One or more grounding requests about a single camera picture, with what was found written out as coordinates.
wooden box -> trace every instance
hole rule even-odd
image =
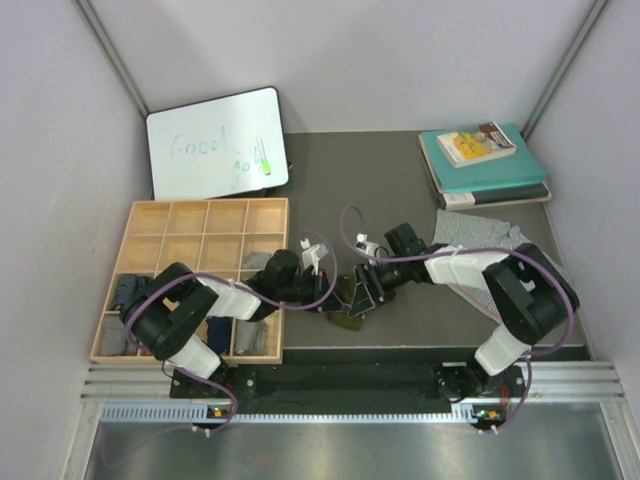
[[[104,364],[153,364],[149,353],[100,355],[103,321],[117,316],[109,311],[118,278],[123,273],[158,275],[173,262],[182,262],[195,272],[213,273],[241,281],[257,270],[243,270],[247,255],[274,252],[287,246],[289,203],[286,198],[135,202],[131,209],[116,267],[105,300],[90,359]],[[266,319],[267,354],[234,353],[237,320],[233,320],[231,350],[223,356],[230,364],[282,363],[283,312]],[[197,334],[206,340],[207,325]]]

striped towel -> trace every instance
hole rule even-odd
[[[523,243],[531,243],[522,234],[520,227],[511,225],[509,222],[444,210],[438,210],[437,215],[433,243],[446,243],[466,248],[501,247],[512,250]],[[568,280],[566,270],[554,262],[549,255],[546,253],[544,255],[560,275]],[[455,285],[449,285],[449,287],[488,317],[493,318],[496,322],[502,322],[489,292]],[[533,285],[526,285],[526,287],[531,289]]]

tabletop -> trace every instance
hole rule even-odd
[[[386,245],[383,234],[409,222],[427,245],[432,243],[437,204],[424,169],[418,132],[311,133],[285,136],[293,167],[287,185],[275,195],[290,200],[289,248],[299,251],[304,229],[317,230],[336,251],[340,273],[362,263],[340,237],[344,207],[359,206],[366,217],[370,240]],[[551,228],[539,203],[469,210],[472,215],[519,225],[522,232],[559,261]],[[347,231],[355,239],[362,231],[355,215]],[[496,323],[444,285],[407,284],[396,299],[366,314],[358,332],[330,323],[309,312],[287,312],[285,347],[477,346]],[[565,325],[540,345],[555,343]],[[580,321],[568,345],[584,345]]]

white wall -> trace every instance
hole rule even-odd
[[[147,149],[71,1],[3,2],[0,52],[0,478],[50,479]]]
[[[289,132],[521,126],[583,0],[92,0],[152,111],[264,85]]]
[[[611,2],[529,142],[596,353],[640,422],[640,3]]]

marker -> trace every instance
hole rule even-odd
[[[271,175],[271,166],[269,166],[269,161],[267,160],[267,153],[264,151],[262,137],[258,137],[258,146],[260,147],[260,155],[262,156],[262,173]]]

